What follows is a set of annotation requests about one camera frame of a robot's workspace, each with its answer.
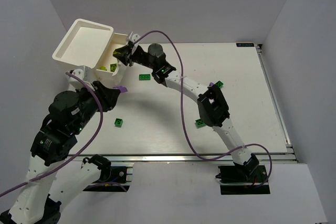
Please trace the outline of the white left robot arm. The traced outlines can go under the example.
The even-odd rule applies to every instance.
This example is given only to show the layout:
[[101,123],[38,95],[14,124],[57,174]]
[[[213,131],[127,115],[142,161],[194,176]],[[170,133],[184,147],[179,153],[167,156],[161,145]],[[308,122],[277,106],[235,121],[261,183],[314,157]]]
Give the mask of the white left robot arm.
[[1,213],[2,223],[57,223],[61,212],[88,185],[108,179],[111,162],[96,154],[72,175],[58,191],[50,193],[57,172],[71,162],[69,151],[96,112],[112,110],[121,91],[109,89],[101,82],[76,91],[57,94],[48,115],[30,149],[29,168],[13,207]]

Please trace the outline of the lime lego with stud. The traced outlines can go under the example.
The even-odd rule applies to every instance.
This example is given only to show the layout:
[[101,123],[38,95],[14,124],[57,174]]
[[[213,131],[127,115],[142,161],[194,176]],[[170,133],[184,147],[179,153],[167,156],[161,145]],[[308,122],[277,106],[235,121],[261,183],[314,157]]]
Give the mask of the lime lego with stud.
[[113,63],[113,64],[111,64],[111,65],[110,65],[110,71],[111,71],[111,72],[115,72],[116,69],[117,69],[117,67],[118,67],[118,64],[117,64],[117,63]]

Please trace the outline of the white drawer cabinet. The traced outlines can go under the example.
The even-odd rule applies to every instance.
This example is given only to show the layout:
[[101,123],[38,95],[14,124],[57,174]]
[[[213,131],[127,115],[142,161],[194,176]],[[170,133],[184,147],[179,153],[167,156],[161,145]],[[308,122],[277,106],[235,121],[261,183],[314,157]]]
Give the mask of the white drawer cabinet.
[[[76,19],[54,51],[52,58],[62,71],[74,70],[77,66],[91,68],[97,80],[104,86],[118,86],[127,67],[112,54],[127,44],[126,34],[115,33],[111,26],[85,19]],[[115,72],[110,65],[117,63]],[[105,66],[107,71],[100,70]]]

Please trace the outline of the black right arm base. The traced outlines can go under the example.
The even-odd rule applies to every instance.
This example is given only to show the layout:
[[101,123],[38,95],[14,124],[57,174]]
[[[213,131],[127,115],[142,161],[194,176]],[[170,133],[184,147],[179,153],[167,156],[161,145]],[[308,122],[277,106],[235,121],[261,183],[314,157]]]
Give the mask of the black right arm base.
[[236,166],[219,166],[215,178],[220,184],[221,195],[269,195],[267,171],[259,165],[251,176],[241,173]]

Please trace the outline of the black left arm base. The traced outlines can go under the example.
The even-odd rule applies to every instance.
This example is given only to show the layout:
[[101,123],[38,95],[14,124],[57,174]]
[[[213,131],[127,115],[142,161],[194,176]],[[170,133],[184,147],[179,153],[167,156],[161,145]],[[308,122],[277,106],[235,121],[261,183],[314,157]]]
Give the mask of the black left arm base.
[[126,193],[130,187],[133,175],[133,167],[112,165],[110,171],[101,175],[101,177],[87,186],[84,191]]

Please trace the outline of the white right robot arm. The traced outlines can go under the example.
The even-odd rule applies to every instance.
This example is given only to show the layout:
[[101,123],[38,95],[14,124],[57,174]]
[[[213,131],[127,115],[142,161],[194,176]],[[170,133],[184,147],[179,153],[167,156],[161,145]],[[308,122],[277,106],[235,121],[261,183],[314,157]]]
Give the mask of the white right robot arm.
[[187,96],[198,106],[200,119],[211,127],[222,139],[230,152],[237,172],[249,179],[259,165],[259,160],[237,133],[230,119],[229,106],[217,85],[210,87],[182,76],[166,60],[166,54],[159,44],[151,44],[147,51],[133,43],[115,49],[113,56],[125,66],[133,63],[152,69],[153,79],[167,88],[177,90],[181,97]]

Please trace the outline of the lime square lego brick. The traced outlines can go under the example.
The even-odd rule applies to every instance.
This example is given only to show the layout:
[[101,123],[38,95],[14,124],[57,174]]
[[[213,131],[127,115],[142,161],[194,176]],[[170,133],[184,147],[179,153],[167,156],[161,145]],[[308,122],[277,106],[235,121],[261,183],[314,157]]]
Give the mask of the lime square lego brick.
[[105,66],[101,66],[99,69],[103,71],[107,71],[107,68]]

